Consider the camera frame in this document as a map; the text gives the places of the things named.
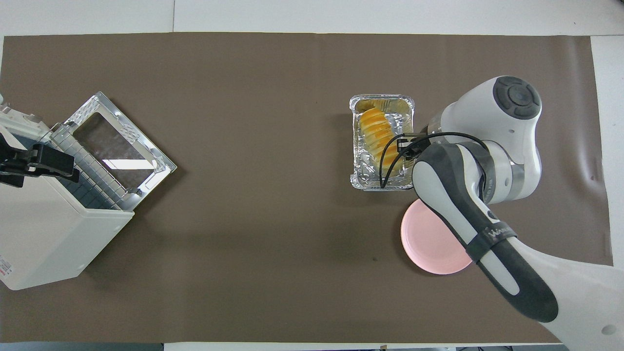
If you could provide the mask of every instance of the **warning label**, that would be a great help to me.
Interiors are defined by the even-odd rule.
[[[11,274],[11,272],[13,271],[11,264],[4,259],[4,257],[2,257],[2,255],[0,255],[0,274],[2,274],[3,277],[6,277],[7,275]]]

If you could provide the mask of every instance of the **white table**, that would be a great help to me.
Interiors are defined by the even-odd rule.
[[[613,262],[624,269],[624,4],[618,0],[1,0],[4,36],[317,32],[592,36]],[[167,344],[181,350],[321,350],[424,344]]]

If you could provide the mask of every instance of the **pink bowl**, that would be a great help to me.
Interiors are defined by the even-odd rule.
[[[420,199],[403,216],[401,242],[412,262],[433,274],[456,273],[472,262],[451,230]]]

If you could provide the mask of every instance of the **black strap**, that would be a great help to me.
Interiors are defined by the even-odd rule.
[[[507,223],[492,223],[472,238],[466,245],[466,253],[474,262],[478,262],[492,248],[492,246],[509,238],[517,237],[518,234]]]

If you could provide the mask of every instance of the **brown mat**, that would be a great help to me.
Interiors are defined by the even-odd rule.
[[[180,169],[80,277],[0,285],[0,340],[557,341],[474,265],[436,277],[409,261],[412,190],[349,184],[352,95],[413,97],[418,129],[504,74],[542,95],[544,175],[495,212],[535,249],[611,264],[588,37],[6,37],[14,108],[52,125],[102,91]]]

